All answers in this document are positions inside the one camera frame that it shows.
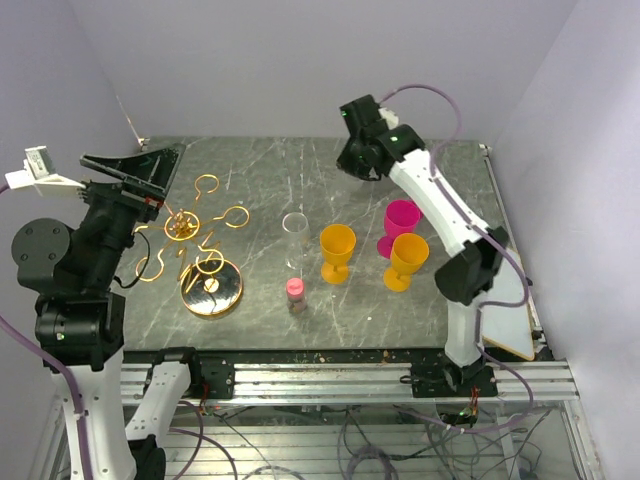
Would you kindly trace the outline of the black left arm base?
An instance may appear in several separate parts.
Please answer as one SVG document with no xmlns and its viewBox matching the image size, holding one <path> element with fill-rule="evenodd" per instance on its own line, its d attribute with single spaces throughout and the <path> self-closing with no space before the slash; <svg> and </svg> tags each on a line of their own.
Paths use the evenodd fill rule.
<svg viewBox="0 0 640 480">
<path fill-rule="evenodd" d="M 235 388 L 234 365 L 216 355 L 189 353 L 183 360 L 189 368 L 189 384 L 185 395 L 198 399 L 230 400 Z"/>
</svg>

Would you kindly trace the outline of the clear wine glass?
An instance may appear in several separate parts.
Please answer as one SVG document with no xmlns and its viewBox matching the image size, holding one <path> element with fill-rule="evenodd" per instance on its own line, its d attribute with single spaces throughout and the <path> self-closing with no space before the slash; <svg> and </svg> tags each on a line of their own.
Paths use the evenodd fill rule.
<svg viewBox="0 0 640 480">
<path fill-rule="evenodd" d="M 281 225 L 286 244 L 285 263 L 291 269 L 300 270 L 310 239 L 308 219 L 303 213 L 291 212 L 284 216 Z"/>
<path fill-rule="evenodd" d="M 356 179 L 356 180 L 353 180 L 351 182 L 351 191 L 352 192 L 356 192 L 356 191 L 359 191 L 361 189 L 370 188 L 370 187 L 372 187 L 374 185 L 375 185 L 374 182 Z"/>
</svg>

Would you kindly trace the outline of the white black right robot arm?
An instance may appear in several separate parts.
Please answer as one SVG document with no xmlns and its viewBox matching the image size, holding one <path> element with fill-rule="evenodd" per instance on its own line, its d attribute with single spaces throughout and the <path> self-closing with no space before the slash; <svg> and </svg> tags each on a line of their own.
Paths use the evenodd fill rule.
<svg viewBox="0 0 640 480">
<path fill-rule="evenodd" d="M 415 130 L 385 114 L 372 96 L 346 103 L 340 112 L 349 137 L 337 167 L 360 180 L 390 178 L 434 227 L 449 256 L 434 276 L 448 308 L 440 380 L 448 393 L 463 395 L 485 366 L 478 311 L 494 286 L 509 235 L 466 206 Z"/>
</svg>

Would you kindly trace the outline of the yellow wine glass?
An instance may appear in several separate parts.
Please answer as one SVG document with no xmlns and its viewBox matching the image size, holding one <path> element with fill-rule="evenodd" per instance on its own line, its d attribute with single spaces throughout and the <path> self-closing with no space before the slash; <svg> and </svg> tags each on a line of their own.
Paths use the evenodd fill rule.
<svg viewBox="0 0 640 480">
<path fill-rule="evenodd" d="M 321 275 L 325 282 L 341 284 L 349 276 L 348 262 L 356 246 L 354 231 L 344 224 L 328 225 L 320 235 L 320 247 L 324 263 Z"/>
<path fill-rule="evenodd" d="M 399 235 L 393 243 L 390 267 L 384 272 L 385 286 L 393 292 L 404 292 L 411 284 L 411 277 L 426 262 L 430 254 L 428 243 L 415 233 Z"/>
</svg>

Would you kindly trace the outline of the clear wine glass front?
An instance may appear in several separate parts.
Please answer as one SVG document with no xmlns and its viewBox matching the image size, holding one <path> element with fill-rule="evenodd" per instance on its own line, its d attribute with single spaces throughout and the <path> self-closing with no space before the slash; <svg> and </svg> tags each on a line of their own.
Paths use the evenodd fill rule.
<svg viewBox="0 0 640 480">
<path fill-rule="evenodd" d="M 351 182 L 351 191 L 352 192 L 356 192 L 356 191 L 359 191 L 361 189 L 370 188 L 370 187 L 372 187 L 374 185 L 375 185 L 374 182 L 356 179 L 356 180 L 353 180 Z"/>
</svg>

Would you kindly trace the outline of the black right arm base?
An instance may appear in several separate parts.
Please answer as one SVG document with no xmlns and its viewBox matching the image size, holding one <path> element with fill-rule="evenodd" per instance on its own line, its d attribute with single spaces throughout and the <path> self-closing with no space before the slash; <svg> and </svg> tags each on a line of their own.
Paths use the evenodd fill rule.
<svg viewBox="0 0 640 480">
<path fill-rule="evenodd" d="M 414 398 L 471 398 L 475 392 L 479 397 L 496 397 L 497 383 L 493 369 L 484 366 L 469 378 L 460 376 L 455 368 L 435 365 L 412 365 L 409 373 L 401 375 L 399 382 L 411 387 Z"/>
</svg>

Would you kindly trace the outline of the yellow wine glass front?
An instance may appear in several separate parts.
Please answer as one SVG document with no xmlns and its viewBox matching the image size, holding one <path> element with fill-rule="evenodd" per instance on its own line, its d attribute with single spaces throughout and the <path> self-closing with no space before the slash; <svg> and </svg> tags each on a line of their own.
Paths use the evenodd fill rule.
<svg viewBox="0 0 640 480">
<path fill-rule="evenodd" d="M 411 277 L 426 262 L 430 254 L 428 243 L 415 233 L 399 235 L 393 243 L 390 267 L 384 272 L 385 286 L 393 292 L 404 292 L 411 284 Z"/>
</svg>

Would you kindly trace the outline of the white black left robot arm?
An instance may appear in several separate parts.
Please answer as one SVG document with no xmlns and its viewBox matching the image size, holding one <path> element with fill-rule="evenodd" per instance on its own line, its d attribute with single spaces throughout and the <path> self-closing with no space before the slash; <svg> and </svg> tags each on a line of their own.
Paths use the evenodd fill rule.
<svg viewBox="0 0 640 480">
<path fill-rule="evenodd" d="M 124 416 L 125 300 L 111 285 L 135 227 L 158 216 L 184 152 L 173 144 L 129 157 L 82 157 L 84 167 L 108 176 L 100 183 L 58 174 L 39 146 L 27 149 L 22 168 L 5 177 L 7 189 L 76 196 L 88 207 L 77 228 L 36 219 L 11 245 L 18 283 L 38 295 L 35 337 L 27 346 L 49 368 L 62 400 L 75 479 L 163 478 L 162 443 L 175 410 L 203 387 L 194 348 L 163 349 L 135 414 Z"/>
</svg>

